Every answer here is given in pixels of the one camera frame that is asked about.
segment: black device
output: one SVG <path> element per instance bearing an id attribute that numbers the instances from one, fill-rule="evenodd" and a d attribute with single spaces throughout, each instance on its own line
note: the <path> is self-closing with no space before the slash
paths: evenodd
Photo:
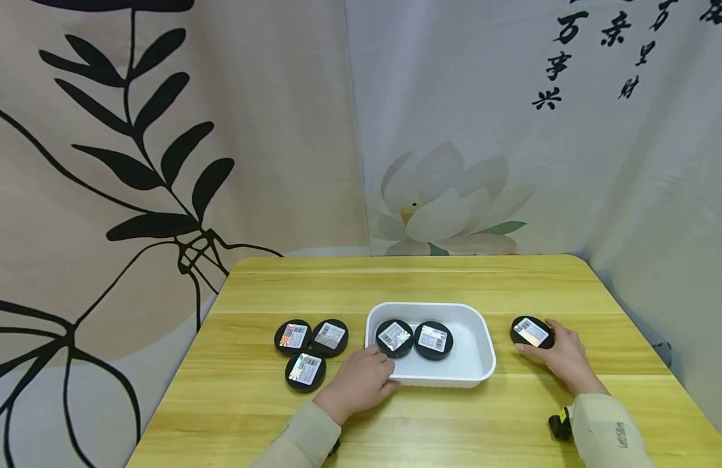
<path id="1" fill-rule="evenodd" d="M 548 427 L 556 440 L 571 440 L 571 420 L 569 408 L 563 408 L 561 414 L 554 414 L 548 418 Z"/>
<path id="2" fill-rule="evenodd" d="M 549 349 L 556 344 L 556 335 L 545 322 L 529 315 L 520 315 L 511 323 L 511 340 L 517 344 Z"/>

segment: plant stem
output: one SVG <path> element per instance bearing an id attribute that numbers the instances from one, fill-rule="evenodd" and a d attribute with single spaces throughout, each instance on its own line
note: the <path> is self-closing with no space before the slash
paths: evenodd
<path id="1" fill-rule="evenodd" d="M 133 123 L 133 120 L 131 119 L 131 113 L 129 112 L 129 89 L 131 87 L 131 82 L 135 79 L 133 77 L 133 71 L 135 69 L 135 36 L 136 36 L 136 30 L 137 30 L 137 21 L 135 20 L 135 16 L 137 14 L 137 10 L 134 8 L 131 9 L 131 15 L 130 15 L 130 30 L 131 30 L 131 38 L 130 38 L 130 46 L 129 46 L 129 63 L 127 65 L 127 71 L 126 71 L 126 78 L 124 79 L 124 93 L 123 93 L 123 100 L 124 100 L 124 116 L 126 118 L 127 125 L 129 125 L 129 128 L 131 130 L 131 138 L 133 138 L 133 141 L 135 142 L 135 145 L 137 146 L 140 154 L 142 155 L 143 159 L 145 159 L 145 163 L 148 164 L 148 167 L 155 172 L 161 181 L 163 181 L 163 177 L 158 173 L 158 170 L 155 168 L 152 159 L 150 159 L 150 156 L 148 154 L 148 150 L 145 149 L 145 141 L 143 134 L 141 132 L 138 132 L 137 129 L 135 129 L 135 125 Z M 188 216 L 191 216 L 195 220 L 197 218 L 192 214 L 192 212 L 189 211 L 189 208 L 185 206 L 184 203 L 179 199 L 177 195 L 174 193 L 174 188 L 169 185 L 168 182 L 163 181 L 163 186 L 165 189 L 174 197 L 174 200 L 179 204 L 179 206 L 184 210 L 184 213 L 186 213 Z M 198 220 L 200 224 L 200 231 L 202 231 L 202 220 Z"/>

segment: wooden table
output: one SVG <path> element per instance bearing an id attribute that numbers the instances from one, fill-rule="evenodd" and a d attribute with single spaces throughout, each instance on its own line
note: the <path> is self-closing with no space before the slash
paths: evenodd
<path id="1" fill-rule="evenodd" d="M 129 462 L 131 468 L 248 467 L 298 407 L 273 334 L 286 320 L 345 321 L 347 351 L 363 345 L 366 315 L 385 301 L 463 302 L 487 321 L 492 378 L 474 389 L 404 387 L 352 417 L 325 467 L 581 467 L 546 420 L 571 396 L 513 349 L 517 315 L 578 331 L 593 368 L 626 404 L 658 467 L 722 467 L 722 438 L 585 262 L 509 257 L 249 258 L 228 277 Z"/>

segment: black round container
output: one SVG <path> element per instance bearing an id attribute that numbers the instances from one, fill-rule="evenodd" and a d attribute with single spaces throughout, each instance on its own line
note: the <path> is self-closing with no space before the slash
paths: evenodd
<path id="1" fill-rule="evenodd" d="M 376 345 L 390 358 L 402 358 L 412 349 L 412 329 L 404 321 L 392 319 L 376 329 Z"/>
<path id="2" fill-rule="evenodd" d="M 318 389 L 327 374 L 327 363 L 321 354 L 306 350 L 294 354 L 285 366 L 285 381 L 299 393 Z"/>
<path id="3" fill-rule="evenodd" d="M 553 348 L 553 345 L 556 344 L 553 330 L 542 320 L 529 315 L 520 315 L 515 318 L 511 323 L 509 335 L 515 344 L 529 344 L 544 349 Z"/>
<path id="4" fill-rule="evenodd" d="M 315 326 L 311 349 L 319 351 L 325 358 L 334 358 L 345 351 L 348 339 L 348 327 L 341 321 L 331 318 Z"/>
<path id="5" fill-rule="evenodd" d="M 308 349 L 311 345 L 311 327 L 305 321 L 294 318 L 277 327 L 275 347 L 281 354 L 291 356 Z"/>
<path id="6" fill-rule="evenodd" d="M 415 350 L 426 359 L 440 361 L 449 356 L 454 346 L 454 336 L 444 324 L 433 320 L 424 322 L 415 329 Z"/>

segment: white plastic tray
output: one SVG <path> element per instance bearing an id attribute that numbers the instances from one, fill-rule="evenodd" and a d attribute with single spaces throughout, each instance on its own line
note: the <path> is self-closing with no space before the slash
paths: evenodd
<path id="1" fill-rule="evenodd" d="M 488 379 L 496 369 L 488 325 L 473 307 L 444 302 L 382 302 L 366 320 L 366 346 L 376 343 L 374 334 L 382 322 L 404 320 L 413 331 L 427 320 L 446 325 L 454 336 L 449 356 L 440 361 L 423 358 L 415 349 L 395 359 L 392 380 L 403 385 L 470 388 Z"/>

